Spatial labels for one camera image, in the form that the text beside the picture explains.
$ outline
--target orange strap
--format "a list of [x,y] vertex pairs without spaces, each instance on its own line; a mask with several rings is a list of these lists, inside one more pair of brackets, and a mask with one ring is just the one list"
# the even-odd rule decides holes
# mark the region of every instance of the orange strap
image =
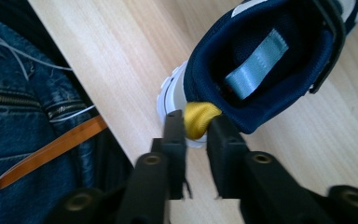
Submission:
[[73,147],[90,139],[107,127],[101,116],[89,119],[63,134],[45,147],[40,148],[23,159],[0,176],[0,189],[3,189],[25,175],[28,175],[43,164],[61,156]]

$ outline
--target white cord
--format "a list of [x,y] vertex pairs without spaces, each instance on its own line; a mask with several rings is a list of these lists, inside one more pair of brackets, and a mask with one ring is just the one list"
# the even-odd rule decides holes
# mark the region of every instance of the white cord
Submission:
[[[5,40],[3,40],[1,37],[0,37],[0,43],[8,46],[7,42],[5,42]],[[24,74],[25,79],[28,81],[29,80],[28,74],[27,74],[27,72],[25,70],[24,64],[22,63],[22,61],[19,58],[19,55],[17,55],[17,53],[13,49],[9,49],[9,50],[13,54],[13,56],[16,58],[17,62],[20,65],[21,71]]]
[[52,63],[45,63],[45,62],[43,62],[43,61],[40,61],[40,60],[34,58],[33,56],[28,55],[28,54],[22,52],[22,51],[19,50],[19,49],[15,49],[15,48],[11,47],[8,43],[6,43],[5,41],[3,41],[1,38],[0,38],[0,45],[3,46],[3,47],[8,48],[8,49],[10,49],[10,50],[13,50],[13,51],[15,51],[16,53],[19,53],[20,55],[22,55],[22,56],[24,56],[24,57],[26,57],[26,58],[29,58],[29,59],[31,59],[31,60],[37,62],[37,63],[41,63],[41,64],[43,64],[43,65],[45,65],[45,66],[52,67],[52,68],[56,68],[56,69],[61,69],[61,70],[65,70],[65,71],[72,71],[72,68],[61,67],[61,66],[57,66],[57,65],[52,64]]
[[[29,58],[29,59],[33,60],[34,62],[41,63],[41,64],[43,64],[43,65],[45,65],[45,66],[48,66],[48,67],[51,67],[51,68],[55,68],[55,69],[65,70],[65,71],[72,71],[72,69],[71,69],[71,68],[68,68],[68,67],[61,67],[61,66],[57,66],[57,65],[55,65],[55,64],[45,63],[45,62],[43,62],[43,61],[40,61],[40,60],[34,58],[33,56],[22,52],[22,51],[19,50],[19,49],[15,49],[15,48],[11,47],[11,46],[10,46],[5,40],[3,40],[1,37],[0,37],[0,46],[3,46],[3,47],[5,47],[5,48],[8,48],[8,49],[10,50],[10,52],[14,55],[14,57],[16,58],[17,62],[18,62],[19,65],[20,65],[21,71],[22,71],[22,73],[24,74],[25,79],[26,79],[27,81],[29,80],[29,78],[28,78],[27,72],[26,72],[26,70],[25,70],[24,64],[22,63],[21,59],[19,58],[19,55],[17,55],[18,53],[19,53],[20,55],[26,57],[26,58]],[[91,109],[94,108],[94,107],[95,107],[95,105],[91,105],[91,106],[87,107],[86,109],[80,110],[80,111],[76,112],[75,114],[73,114],[73,115],[71,115],[71,116],[68,116],[68,117],[63,118],[63,119],[52,119],[52,120],[50,120],[49,122],[51,122],[51,123],[62,122],[62,121],[71,119],[71,118],[73,118],[73,117],[76,117],[76,116],[78,116],[78,115],[80,115],[80,114],[83,114],[83,113],[85,113],[85,112],[91,110]]]
[[83,113],[85,113],[85,112],[91,110],[91,109],[94,108],[94,107],[95,107],[95,105],[91,105],[91,106],[87,107],[86,109],[80,110],[79,112],[76,112],[75,114],[73,114],[73,115],[71,115],[71,116],[68,116],[68,117],[63,118],[63,119],[52,119],[52,120],[50,120],[49,122],[50,122],[50,123],[62,122],[62,121],[71,119],[71,118],[73,118],[73,117],[76,117],[77,115],[83,114]]

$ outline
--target shoe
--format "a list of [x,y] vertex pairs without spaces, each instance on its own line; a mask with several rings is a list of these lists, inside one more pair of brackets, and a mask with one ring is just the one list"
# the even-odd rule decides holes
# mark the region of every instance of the shoe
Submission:
[[252,133],[319,90],[357,21],[358,0],[244,1],[164,81],[159,116],[210,102]]

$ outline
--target light wood tabletop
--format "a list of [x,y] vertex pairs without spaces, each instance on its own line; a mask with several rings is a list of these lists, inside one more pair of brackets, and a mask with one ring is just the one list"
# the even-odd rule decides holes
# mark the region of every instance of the light wood tabletop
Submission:
[[[160,85],[210,26],[241,0],[30,0],[131,161],[161,137]],[[251,150],[273,154],[305,188],[358,188],[358,25],[320,91],[256,132]],[[241,223],[238,201],[216,200],[203,148],[189,148],[194,199],[172,202],[172,223]]]

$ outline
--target jeans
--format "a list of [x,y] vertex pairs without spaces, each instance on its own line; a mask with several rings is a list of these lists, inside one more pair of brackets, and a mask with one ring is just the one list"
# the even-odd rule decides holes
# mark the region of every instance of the jeans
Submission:
[[[10,46],[46,63],[40,50],[0,22]],[[88,113],[50,122],[86,106],[61,70],[0,46],[0,175],[34,151],[90,118]],[[0,190],[1,223],[41,223],[62,195],[94,183],[93,140],[86,141]]]

